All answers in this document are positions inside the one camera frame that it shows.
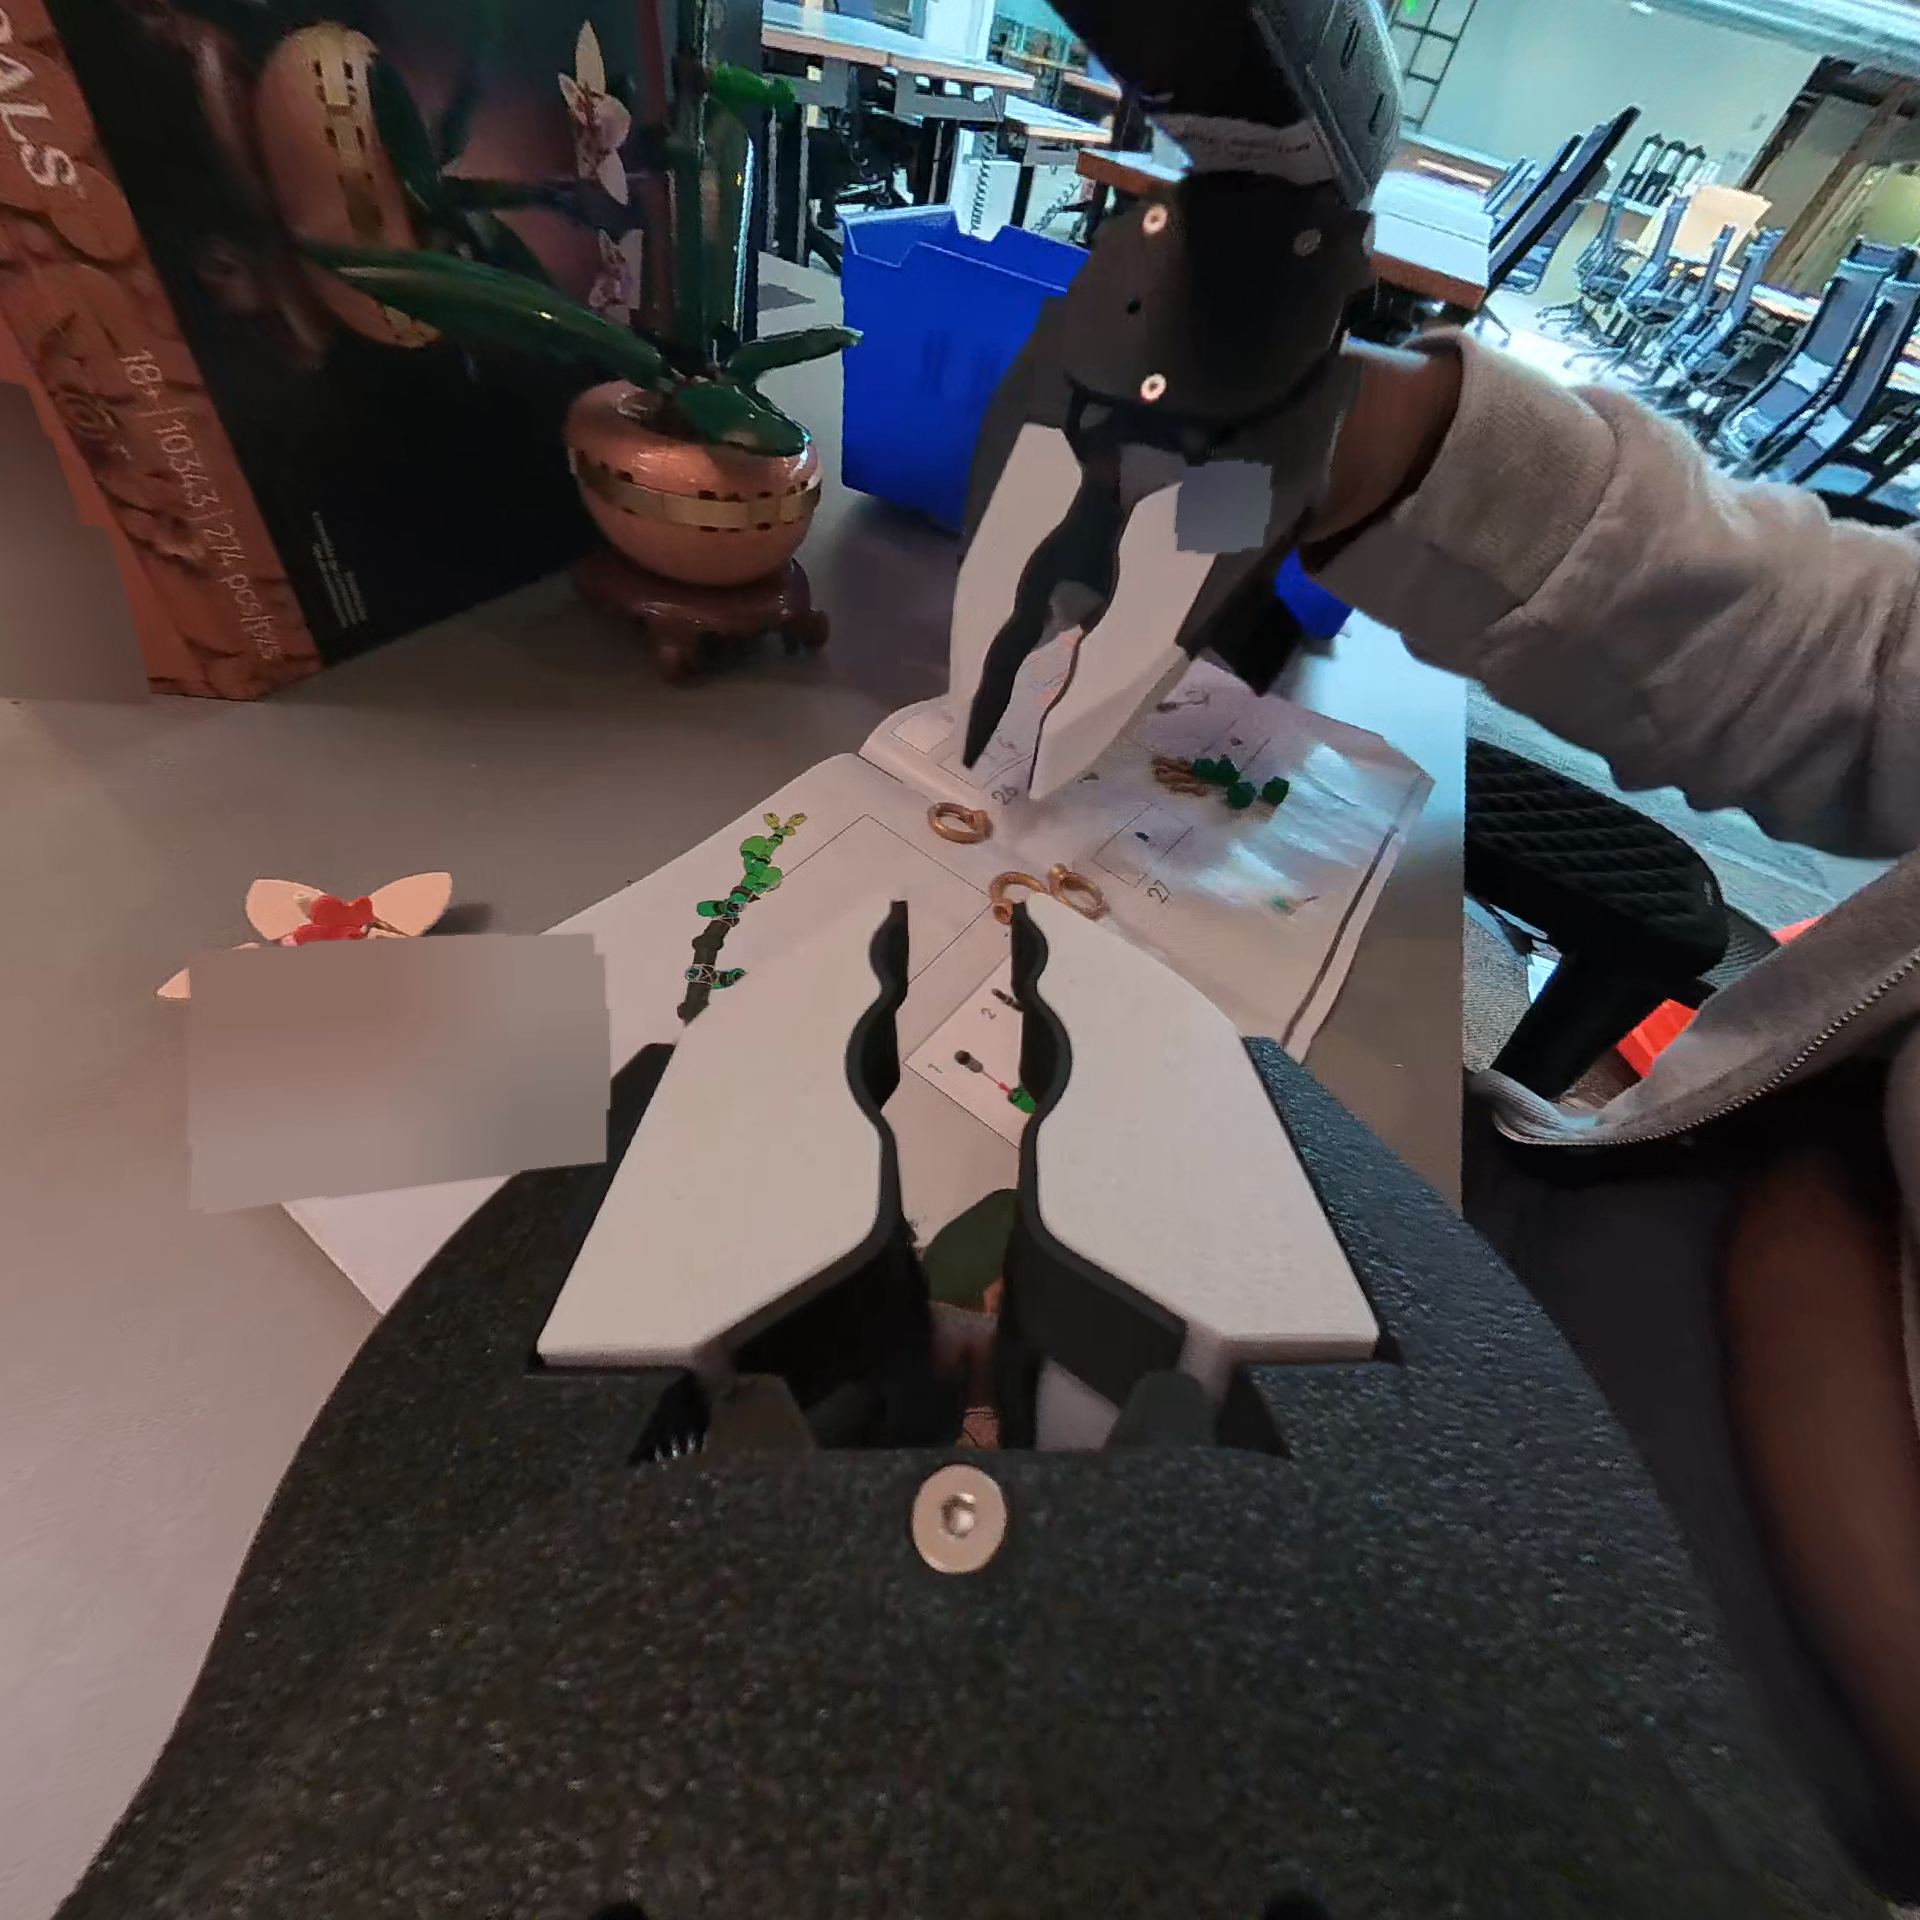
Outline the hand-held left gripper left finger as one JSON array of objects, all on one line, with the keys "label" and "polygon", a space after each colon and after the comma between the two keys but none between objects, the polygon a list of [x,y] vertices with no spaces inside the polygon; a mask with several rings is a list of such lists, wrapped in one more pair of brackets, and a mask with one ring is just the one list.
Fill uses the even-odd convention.
[{"label": "hand-held left gripper left finger", "polygon": [[905,898],[860,898],[669,1045],[536,1335],[548,1369],[722,1369],[896,1234]]}]

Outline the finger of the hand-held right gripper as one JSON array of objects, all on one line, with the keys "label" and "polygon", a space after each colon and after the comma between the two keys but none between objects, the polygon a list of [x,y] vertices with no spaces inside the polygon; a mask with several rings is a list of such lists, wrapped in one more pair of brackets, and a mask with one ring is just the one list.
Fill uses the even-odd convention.
[{"label": "finger of the hand-held right gripper", "polygon": [[956,716],[973,771],[1006,723],[1018,667],[1045,652],[1052,610],[1103,610],[1118,597],[1118,444],[1073,444],[1018,427],[956,585]]},{"label": "finger of the hand-held right gripper", "polygon": [[1081,622],[1045,716],[1031,805],[1068,788],[1190,652],[1242,652],[1277,597],[1277,468],[1204,459],[1140,493],[1113,602]]}]

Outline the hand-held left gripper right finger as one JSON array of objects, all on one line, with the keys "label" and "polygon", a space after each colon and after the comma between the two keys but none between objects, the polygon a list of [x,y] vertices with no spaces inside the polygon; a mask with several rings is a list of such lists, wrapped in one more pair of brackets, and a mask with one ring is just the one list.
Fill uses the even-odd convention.
[{"label": "hand-held left gripper right finger", "polygon": [[1063,1369],[1381,1361],[1381,1310],[1242,1026],[1162,959],[1016,905],[1018,1219],[1006,1310]]}]

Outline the person's right forearm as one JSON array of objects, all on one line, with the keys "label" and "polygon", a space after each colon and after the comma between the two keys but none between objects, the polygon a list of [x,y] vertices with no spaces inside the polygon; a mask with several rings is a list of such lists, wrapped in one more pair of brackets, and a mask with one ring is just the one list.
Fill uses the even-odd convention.
[{"label": "person's right forearm", "polygon": [[1831,854],[1920,842],[1911,531],[1727,478],[1625,389],[1463,333],[1441,459],[1316,585],[1620,788]]}]

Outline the grey desk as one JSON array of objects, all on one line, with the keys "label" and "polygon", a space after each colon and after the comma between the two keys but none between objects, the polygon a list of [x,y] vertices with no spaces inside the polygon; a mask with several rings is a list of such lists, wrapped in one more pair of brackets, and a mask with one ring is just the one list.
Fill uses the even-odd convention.
[{"label": "grey desk", "polygon": [[380,1310],[273,1206],[185,1197],[160,982],[253,875],[448,871],[502,934],[652,875],[946,689],[956,532],[839,478],[839,370],[769,385],[820,444],[820,655],[666,689],[566,574],[262,705],[4,705],[4,1625],[0,1882],[57,1914],[149,1775],[234,1569]]}]

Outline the person's right hand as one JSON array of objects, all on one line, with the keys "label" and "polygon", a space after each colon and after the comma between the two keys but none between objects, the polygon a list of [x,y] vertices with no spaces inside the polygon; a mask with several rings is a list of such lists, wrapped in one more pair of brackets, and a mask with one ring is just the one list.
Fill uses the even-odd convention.
[{"label": "person's right hand", "polygon": [[1311,574],[1420,493],[1450,433],[1463,333],[1426,329],[1410,343],[1341,343],[1341,370],[1357,389],[1338,420],[1322,501],[1296,545]]}]

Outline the blue plastic bin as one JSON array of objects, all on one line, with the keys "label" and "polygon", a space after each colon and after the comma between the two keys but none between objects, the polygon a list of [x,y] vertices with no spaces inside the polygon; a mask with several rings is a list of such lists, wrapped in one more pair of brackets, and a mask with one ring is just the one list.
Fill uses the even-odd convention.
[{"label": "blue plastic bin", "polygon": [[[1177,177],[1097,223],[1088,244],[956,215],[840,223],[840,485],[973,545],[1018,427],[1150,444],[1189,468],[1277,468],[1277,574],[1333,468],[1350,389],[1341,329],[1373,298],[1373,215],[1338,188]],[[1269,691],[1305,618],[1269,597],[1242,652]]]}]

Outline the brick orchid in pink pot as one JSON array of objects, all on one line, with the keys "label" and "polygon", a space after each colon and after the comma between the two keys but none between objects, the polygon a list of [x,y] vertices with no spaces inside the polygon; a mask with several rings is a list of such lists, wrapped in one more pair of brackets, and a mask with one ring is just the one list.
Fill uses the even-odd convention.
[{"label": "brick orchid in pink pot", "polygon": [[797,571],[820,459],[764,378],[828,364],[860,329],[744,329],[764,140],[802,114],[797,81],[722,63],[711,7],[633,14],[636,68],[609,68],[592,14],[566,36],[556,177],[461,171],[488,44],[423,114],[390,55],[308,26],[304,90],[345,215],[296,239],[396,333],[592,378],[562,414],[601,532],[574,585],[661,639],[666,682],[695,682],[733,639],[828,639]]}]

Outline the building instruction booklet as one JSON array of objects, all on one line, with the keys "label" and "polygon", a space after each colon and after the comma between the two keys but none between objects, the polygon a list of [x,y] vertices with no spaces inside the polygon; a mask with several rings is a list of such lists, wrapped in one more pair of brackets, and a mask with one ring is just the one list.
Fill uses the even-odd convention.
[{"label": "building instruction booklet", "polygon": [[[1322,1026],[1357,934],[1426,806],[1426,771],[1392,738],[1322,723],[1285,691],[1246,691],[1218,667],[1189,667],[1068,788],[1031,805],[1031,758],[1056,667],[1016,698],[978,771],[959,758],[946,698],[889,716],[861,754],[828,754],[764,806],[733,815],[666,871],[584,905],[556,934],[592,934],[609,974],[609,1060],[676,1033],[696,898],[743,875],[743,842],[769,815],[802,815],[772,851],[778,885],[722,943],[724,974],[778,959],[860,898],[905,898],[905,1078],[910,1118],[956,1118],[956,1169],[905,1206],[917,1226],[973,1206],[969,1183],[1016,1146],[1006,923],[989,909],[1004,871],[1081,871],[1113,898],[1113,934],[1189,974],[1242,1033],[1296,1060]],[[1162,798],[1150,758],[1234,758],[1242,783],[1290,783],[1285,806],[1225,806],[1218,788]],[[989,842],[924,833],[930,805],[992,815]]]}]

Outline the pink brick flower build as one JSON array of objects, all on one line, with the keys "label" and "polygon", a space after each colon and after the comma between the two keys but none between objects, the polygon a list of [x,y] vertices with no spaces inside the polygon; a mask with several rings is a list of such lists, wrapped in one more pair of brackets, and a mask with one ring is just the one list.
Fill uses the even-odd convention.
[{"label": "pink brick flower build", "polygon": [[452,871],[412,871],[412,875],[390,875],[360,898],[333,898],[333,890],[304,885],[304,875],[253,875],[246,885],[253,941],[238,941],[238,951],[423,941],[423,934],[448,923],[448,909],[452,909]]}]

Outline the black mesh office chair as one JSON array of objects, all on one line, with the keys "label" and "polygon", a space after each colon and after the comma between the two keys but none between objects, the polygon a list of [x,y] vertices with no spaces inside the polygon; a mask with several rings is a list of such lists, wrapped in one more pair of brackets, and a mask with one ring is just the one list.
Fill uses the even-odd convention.
[{"label": "black mesh office chair", "polygon": [[1553,943],[1494,1054],[1538,1097],[1560,1097],[1666,999],[1697,1005],[1727,959],[1727,898],[1695,842],[1494,738],[1470,738],[1463,875]]}]

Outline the row of black office chairs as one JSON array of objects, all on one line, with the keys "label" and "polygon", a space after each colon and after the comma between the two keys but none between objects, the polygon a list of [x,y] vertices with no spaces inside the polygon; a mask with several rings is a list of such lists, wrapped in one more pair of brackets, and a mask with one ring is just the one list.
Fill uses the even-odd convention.
[{"label": "row of black office chairs", "polygon": [[1697,151],[1657,140],[1588,203],[1569,299],[1482,316],[1494,353],[1553,385],[1644,399],[1743,478],[1911,519],[1911,239],[1852,233],[1805,298],[1784,282],[1786,223],[1769,197],[1714,188]]}]

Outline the grey zip jacket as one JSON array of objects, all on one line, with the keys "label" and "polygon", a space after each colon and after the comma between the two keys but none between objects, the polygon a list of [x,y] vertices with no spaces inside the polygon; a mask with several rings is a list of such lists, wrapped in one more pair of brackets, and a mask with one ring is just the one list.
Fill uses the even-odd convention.
[{"label": "grey zip jacket", "polygon": [[1498,1071],[1470,1087],[1512,1146],[1652,1146],[1710,1132],[1840,1060],[1882,1060],[1889,1156],[1911,1174],[1920,1122],[1920,854],[1852,890],[1808,934],[1773,943],[1666,1045],[1666,1054],[1604,1110],[1560,1110]]}]

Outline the person's leg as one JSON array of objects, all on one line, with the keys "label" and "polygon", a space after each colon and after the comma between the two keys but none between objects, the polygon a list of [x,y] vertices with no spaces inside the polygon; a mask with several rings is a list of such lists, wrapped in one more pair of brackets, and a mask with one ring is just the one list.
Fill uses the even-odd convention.
[{"label": "person's leg", "polygon": [[1920,1795],[1920,1445],[1908,1219],[1865,1150],[1784,1146],[1719,1267],[1727,1407],[1784,1591],[1882,1795]]}]

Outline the brick set cardboard box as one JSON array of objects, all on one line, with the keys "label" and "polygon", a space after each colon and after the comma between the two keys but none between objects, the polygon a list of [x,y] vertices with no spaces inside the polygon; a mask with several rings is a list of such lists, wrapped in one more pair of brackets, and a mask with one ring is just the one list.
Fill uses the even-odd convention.
[{"label": "brick set cardboard box", "polygon": [[4,7],[4,329],[161,618],[265,698],[601,549],[566,405],[319,257],[511,273],[687,370],[676,68],[722,7]]}]

